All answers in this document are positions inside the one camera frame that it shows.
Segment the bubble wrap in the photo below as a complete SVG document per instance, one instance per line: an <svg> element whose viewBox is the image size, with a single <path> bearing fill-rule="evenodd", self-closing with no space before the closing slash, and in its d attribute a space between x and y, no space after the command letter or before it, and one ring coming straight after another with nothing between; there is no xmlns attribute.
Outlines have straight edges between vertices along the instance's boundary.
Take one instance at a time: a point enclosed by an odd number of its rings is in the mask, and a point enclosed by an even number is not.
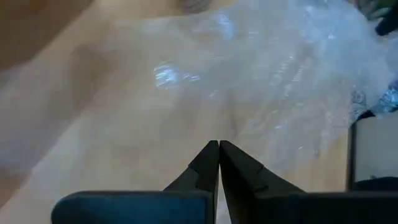
<svg viewBox="0 0 398 224"><path fill-rule="evenodd" d="M119 49L135 73L176 97L156 141L229 139L271 169L317 157L394 77L366 19L339 0L241 1L193 16L117 21L110 33L105 50Z"/></svg>

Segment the black object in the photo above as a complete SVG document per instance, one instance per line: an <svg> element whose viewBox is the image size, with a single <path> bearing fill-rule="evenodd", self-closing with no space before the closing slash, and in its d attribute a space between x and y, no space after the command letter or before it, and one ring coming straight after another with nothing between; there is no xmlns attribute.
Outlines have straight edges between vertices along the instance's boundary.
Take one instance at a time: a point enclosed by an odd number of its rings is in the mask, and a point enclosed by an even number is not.
<svg viewBox="0 0 398 224"><path fill-rule="evenodd" d="M307 194L228 141L210 141L163 192L80 192L52 223L214 223L218 164L232 224L398 223L397 193Z"/></svg>
<svg viewBox="0 0 398 224"><path fill-rule="evenodd" d="M379 35L387 35L398 28L398 1L376 27Z"/></svg>
<svg viewBox="0 0 398 224"><path fill-rule="evenodd" d="M362 180L354 184L353 190L355 191L398 191L398 178L397 177L381 177L371 180Z"/></svg>

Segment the plastic sheet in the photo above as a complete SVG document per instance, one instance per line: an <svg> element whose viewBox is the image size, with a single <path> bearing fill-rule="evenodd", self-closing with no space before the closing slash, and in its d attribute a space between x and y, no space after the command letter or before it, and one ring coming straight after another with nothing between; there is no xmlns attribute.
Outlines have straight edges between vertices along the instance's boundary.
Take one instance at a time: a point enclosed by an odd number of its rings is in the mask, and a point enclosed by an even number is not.
<svg viewBox="0 0 398 224"><path fill-rule="evenodd" d="M223 111L209 128L272 169L317 157L375 105L393 74L386 48L344 1L243 1L214 12L119 21L108 38L177 95L160 140L194 138L183 120Z"/></svg>
<svg viewBox="0 0 398 224"><path fill-rule="evenodd" d="M398 34L392 33L385 37L384 45L387 49L387 66L389 70L397 77L398 76ZM398 80L395 79L390 83L388 90L383 94L377 105L371 108L371 111L376 115L384 113L392 113L398 110Z"/></svg>

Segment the wooden table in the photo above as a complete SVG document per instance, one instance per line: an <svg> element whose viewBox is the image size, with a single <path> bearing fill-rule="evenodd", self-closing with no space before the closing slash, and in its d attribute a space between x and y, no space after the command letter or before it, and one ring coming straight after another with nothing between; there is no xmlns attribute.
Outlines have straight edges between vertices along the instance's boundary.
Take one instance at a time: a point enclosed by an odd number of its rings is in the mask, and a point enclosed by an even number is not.
<svg viewBox="0 0 398 224"><path fill-rule="evenodd" d="M214 0L211 8L229 3ZM153 77L115 71L115 62L126 60L123 55L104 57L92 47L112 22L181 14L174 5L171 0L96 0L29 62L3 70L0 223L49 223L54 203L79 190L160 190L206 141L230 131L208 131L212 121L206 118L215 112L199 110L188 115L189 123L178 124L191 136L159 145L158 128L140 118L166 118L175 95L156 89ZM38 23L49 19L38 17ZM151 121L152 127L157 122L167 125L162 119ZM341 191L347 152L348 137L342 134L318 157L273 171L307 191ZM220 210L219 220L228 222L225 208Z"/></svg>

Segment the light wood tabletop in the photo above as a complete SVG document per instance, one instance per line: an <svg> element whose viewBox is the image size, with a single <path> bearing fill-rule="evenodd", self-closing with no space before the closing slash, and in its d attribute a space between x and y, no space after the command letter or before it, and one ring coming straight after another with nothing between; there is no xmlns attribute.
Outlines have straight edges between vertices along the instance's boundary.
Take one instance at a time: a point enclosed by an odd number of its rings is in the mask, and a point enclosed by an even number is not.
<svg viewBox="0 0 398 224"><path fill-rule="evenodd" d="M32 6L34 19L23 19L23 29L41 32L34 24L56 18L48 10L62 10L59 0L40 2ZM231 3L213 0L211 9ZM75 17L42 48L28 49L28 60L1 64L0 223L50 223L57 200L79 190L161 190L207 141L231 131L209 131L220 111L192 111L192 103L184 102L179 106L190 114L181 116L189 122L175 125L187 129L186 136L168 132L167 119L179 116L170 114L177 93L159 90L149 75L129 75L134 67L116 69L132 58L92 47L114 21L181 15L175 1L96 0L68 8ZM347 133L316 157L272 171L306 191L343 191ZM170 137L158 141L164 136Z"/></svg>

